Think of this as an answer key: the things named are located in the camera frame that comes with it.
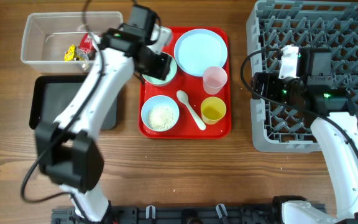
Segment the green bowl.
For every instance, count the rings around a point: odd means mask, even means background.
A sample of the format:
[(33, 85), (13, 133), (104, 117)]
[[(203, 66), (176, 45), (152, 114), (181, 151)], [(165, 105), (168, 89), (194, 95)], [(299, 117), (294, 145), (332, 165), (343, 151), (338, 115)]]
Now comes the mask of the green bowl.
[(170, 68), (169, 68), (167, 76), (165, 77), (165, 80), (159, 80), (157, 78), (150, 77), (150, 76), (147, 76), (147, 75), (142, 76), (147, 83), (149, 83), (149, 84), (151, 84), (153, 86), (166, 86), (166, 85), (168, 85), (173, 80), (173, 78), (175, 77), (175, 75), (177, 73), (177, 63), (176, 63), (175, 59), (170, 54), (167, 54), (165, 52), (162, 52), (161, 55), (167, 56), (168, 58), (171, 59)]

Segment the light blue plate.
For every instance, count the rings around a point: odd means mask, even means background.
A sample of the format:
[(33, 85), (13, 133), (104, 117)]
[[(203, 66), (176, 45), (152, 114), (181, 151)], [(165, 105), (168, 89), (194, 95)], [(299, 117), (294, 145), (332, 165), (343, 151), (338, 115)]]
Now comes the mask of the light blue plate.
[(202, 77), (209, 67), (223, 68), (228, 49), (217, 33), (208, 29), (193, 29), (178, 38), (173, 54), (177, 65), (185, 73)]

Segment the light blue bowl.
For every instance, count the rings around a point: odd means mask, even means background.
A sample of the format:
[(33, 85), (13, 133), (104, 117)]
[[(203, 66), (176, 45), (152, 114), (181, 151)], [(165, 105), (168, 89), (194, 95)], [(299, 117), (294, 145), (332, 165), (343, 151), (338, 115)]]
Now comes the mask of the light blue bowl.
[(149, 98), (141, 107), (140, 117), (143, 124), (152, 131), (165, 132), (172, 129), (180, 116), (177, 103), (165, 95)]

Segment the white rice pile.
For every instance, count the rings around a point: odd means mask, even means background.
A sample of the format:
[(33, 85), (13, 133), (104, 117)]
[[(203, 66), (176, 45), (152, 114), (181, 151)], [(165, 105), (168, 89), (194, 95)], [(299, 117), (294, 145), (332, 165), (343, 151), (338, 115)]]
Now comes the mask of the white rice pile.
[(148, 114), (150, 127), (155, 131), (166, 131), (175, 123), (174, 110), (169, 106), (155, 106)]

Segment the red silver snack wrapper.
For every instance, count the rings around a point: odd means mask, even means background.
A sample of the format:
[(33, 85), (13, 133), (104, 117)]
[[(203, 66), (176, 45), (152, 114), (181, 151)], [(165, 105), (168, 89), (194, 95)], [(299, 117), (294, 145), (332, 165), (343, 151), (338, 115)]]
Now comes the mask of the red silver snack wrapper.
[(88, 34), (83, 36), (78, 48), (87, 55), (92, 55), (95, 51), (93, 40)]

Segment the yellow snack wrapper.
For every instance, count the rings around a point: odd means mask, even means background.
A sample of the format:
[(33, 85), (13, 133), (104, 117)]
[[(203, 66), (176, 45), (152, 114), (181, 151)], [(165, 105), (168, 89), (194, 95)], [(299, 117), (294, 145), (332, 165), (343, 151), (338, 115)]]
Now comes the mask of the yellow snack wrapper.
[(73, 61), (76, 58), (76, 46), (71, 45), (69, 49), (66, 51), (64, 56), (64, 61)]

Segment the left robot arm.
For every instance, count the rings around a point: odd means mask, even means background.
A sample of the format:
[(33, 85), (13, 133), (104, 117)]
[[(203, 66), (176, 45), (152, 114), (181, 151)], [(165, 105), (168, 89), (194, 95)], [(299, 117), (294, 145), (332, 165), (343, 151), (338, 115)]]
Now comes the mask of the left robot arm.
[(70, 104), (51, 123), (35, 129), (33, 168), (60, 187), (75, 207), (75, 220), (112, 223), (110, 201), (99, 179), (104, 160), (97, 140), (108, 111), (134, 73), (166, 78), (170, 57), (162, 52), (172, 39), (158, 14), (134, 4), (127, 23), (90, 35), (94, 64)]

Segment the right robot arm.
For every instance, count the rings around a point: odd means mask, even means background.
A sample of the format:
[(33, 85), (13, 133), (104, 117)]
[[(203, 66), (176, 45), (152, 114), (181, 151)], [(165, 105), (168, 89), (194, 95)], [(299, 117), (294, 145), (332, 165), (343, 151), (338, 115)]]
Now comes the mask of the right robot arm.
[(255, 73), (245, 87), (256, 98), (303, 113), (323, 153), (334, 189), (336, 223), (358, 223), (358, 125), (350, 95), (333, 87), (331, 51), (287, 45), (268, 49), (278, 73)]

